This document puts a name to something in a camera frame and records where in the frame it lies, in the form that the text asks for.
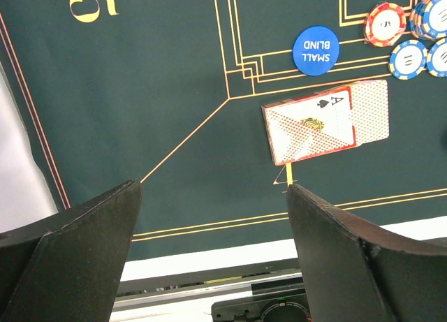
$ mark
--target poker mat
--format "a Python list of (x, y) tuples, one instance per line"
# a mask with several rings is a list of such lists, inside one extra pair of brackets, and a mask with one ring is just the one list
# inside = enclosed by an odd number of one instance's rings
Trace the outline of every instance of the poker mat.
[[(142, 180), (130, 261), (292, 238), (287, 179), (377, 225), (446, 215), (447, 82), (391, 76), (362, 34), (379, 1), (420, 0), (0, 0), (0, 57), (60, 211)], [(340, 54), (311, 77), (314, 25)], [(388, 138), (273, 164), (262, 105), (368, 79)]]

